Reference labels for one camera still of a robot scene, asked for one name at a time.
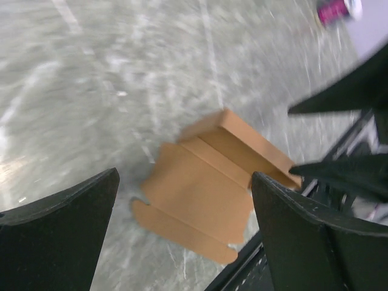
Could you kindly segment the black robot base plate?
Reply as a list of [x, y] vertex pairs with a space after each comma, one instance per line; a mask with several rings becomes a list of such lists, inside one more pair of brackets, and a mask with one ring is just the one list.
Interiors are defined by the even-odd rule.
[[363, 113], [299, 191], [252, 176], [259, 231], [209, 290], [387, 289], [387, 112]]

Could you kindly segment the brown cardboard box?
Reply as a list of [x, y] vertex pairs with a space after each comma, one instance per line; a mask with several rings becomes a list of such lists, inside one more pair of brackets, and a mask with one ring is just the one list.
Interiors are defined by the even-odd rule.
[[254, 172], [298, 189], [293, 161], [236, 113], [224, 109], [186, 127], [176, 143], [161, 145], [134, 200], [139, 225], [220, 264], [236, 260], [253, 200]]

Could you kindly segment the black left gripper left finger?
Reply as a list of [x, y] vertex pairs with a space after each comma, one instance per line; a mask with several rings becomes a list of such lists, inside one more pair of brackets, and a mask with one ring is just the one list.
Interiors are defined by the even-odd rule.
[[90, 290], [118, 186], [107, 169], [1, 212], [1, 290]]

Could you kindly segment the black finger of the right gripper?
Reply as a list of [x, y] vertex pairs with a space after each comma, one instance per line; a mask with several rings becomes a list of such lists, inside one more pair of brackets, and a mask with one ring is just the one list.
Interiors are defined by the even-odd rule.
[[387, 110], [387, 46], [325, 90], [291, 106], [291, 115]]
[[387, 155], [363, 155], [293, 166], [289, 173], [317, 179], [349, 194], [387, 201]]

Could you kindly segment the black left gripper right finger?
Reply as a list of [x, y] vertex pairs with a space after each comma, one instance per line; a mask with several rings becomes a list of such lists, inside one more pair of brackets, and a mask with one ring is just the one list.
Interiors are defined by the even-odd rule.
[[261, 172], [252, 197], [275, 290], [387, 290], [387, 226], [342, 215]]

